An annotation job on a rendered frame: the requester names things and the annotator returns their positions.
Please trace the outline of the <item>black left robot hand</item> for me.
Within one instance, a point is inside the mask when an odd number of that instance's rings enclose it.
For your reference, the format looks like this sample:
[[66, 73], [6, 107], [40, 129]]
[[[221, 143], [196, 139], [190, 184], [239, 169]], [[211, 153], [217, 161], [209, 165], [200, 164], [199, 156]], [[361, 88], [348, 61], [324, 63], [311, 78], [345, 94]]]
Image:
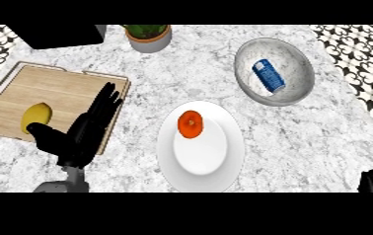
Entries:
[[35, 138], [37, 147], [59, 157], [59, 166], [82, 169], [91, 162], [106, 127], [122, 102], [115, 84], [107, 82], [87, 112], [76, 117], [66, 132], [60, 132], [40, 122], [28, 124], [26, 129]]

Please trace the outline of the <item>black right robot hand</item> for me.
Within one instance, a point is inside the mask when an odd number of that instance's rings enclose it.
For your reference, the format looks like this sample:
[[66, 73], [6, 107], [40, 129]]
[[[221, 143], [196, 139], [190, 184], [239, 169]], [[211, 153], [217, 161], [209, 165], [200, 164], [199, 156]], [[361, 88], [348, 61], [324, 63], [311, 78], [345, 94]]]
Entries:
[[357, 190], [361, 193], [373, 193], [373, 170], [361, 173]]

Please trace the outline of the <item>white plate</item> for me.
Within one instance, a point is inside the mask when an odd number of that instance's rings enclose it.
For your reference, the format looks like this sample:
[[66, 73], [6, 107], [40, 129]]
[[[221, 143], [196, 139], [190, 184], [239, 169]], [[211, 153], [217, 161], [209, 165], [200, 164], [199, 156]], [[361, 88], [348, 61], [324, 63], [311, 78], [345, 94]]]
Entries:
[[[178, 118], [186, 111], [202, 117], [202, 133], [184, 138]], [[168, 183], [180, 192], [222, 192], [234, 183], [245, 160], [240, 127], [215, 103], [193, 101], [169, 113], [158, 136], [158, 162]]]

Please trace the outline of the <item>blue can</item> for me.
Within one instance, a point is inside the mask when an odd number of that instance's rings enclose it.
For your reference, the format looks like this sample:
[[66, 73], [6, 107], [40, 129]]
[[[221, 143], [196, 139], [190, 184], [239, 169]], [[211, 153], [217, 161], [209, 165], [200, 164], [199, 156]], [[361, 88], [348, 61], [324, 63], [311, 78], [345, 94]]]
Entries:
[[259, 59], [252, 66], [252, 70], [265, 89], [271, 93], [277, 93], [286, 87], [286, 82], [271, 62], [267, 59]]

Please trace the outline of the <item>grey marble bowl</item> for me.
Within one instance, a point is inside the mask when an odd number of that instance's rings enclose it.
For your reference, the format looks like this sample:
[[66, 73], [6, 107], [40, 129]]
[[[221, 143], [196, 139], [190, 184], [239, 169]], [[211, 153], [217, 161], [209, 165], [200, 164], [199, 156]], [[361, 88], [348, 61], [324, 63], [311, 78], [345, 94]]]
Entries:
[[280, 39], [246, 41], [234, 56], [234, 77], [249, 98], [271, 107], [295, 104], [314, 85], [311, 62]]

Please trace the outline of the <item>yellow lemon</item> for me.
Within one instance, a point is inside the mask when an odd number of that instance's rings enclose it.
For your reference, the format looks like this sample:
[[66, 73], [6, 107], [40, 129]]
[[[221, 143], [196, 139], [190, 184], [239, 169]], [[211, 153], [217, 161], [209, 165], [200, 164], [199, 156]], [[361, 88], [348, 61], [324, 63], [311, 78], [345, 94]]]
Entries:
[[46, 103], [38, 103], [29, 106], [25, 110], [20, 120], [20, 130], [23, 133], [29, 133], [26, 126], [32, 122], [47, 124], [51, 120], [53, 110]]

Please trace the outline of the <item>wooden cutting board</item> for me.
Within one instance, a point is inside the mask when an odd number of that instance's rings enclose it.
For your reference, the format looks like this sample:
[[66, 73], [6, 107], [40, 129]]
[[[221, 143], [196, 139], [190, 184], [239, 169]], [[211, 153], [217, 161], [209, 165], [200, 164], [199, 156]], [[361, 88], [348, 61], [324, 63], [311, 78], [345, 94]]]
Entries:
[[127, 77], [69, 72], [62, 67], [19, 61], [0, 81], [0, 136], [35, 141], [20, 129], [20, 120], [25, 110], [38, 103], [53, 110], [48, 126], [66, 132], [107, 82], [115, 84], [118, 98], [125, 99], [131, 85]]

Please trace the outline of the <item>black appliance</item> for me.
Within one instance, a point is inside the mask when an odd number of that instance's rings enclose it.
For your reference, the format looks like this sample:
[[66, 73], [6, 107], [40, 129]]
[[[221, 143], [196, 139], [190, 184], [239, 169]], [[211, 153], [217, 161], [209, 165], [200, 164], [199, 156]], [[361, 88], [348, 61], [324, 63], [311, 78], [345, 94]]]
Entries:
[[9, 24], [7, 27], [32, 49], [99, 44], [104, 40], [104, 25]]

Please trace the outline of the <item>potted plant in grey pot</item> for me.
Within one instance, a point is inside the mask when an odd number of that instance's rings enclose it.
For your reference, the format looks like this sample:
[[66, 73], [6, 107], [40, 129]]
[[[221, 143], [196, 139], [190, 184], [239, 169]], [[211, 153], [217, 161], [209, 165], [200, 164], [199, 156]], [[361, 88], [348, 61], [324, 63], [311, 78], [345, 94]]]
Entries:
[[122, 25], [133, 48], [141, 53], [161, 51], [172, 39], [169, 25]]

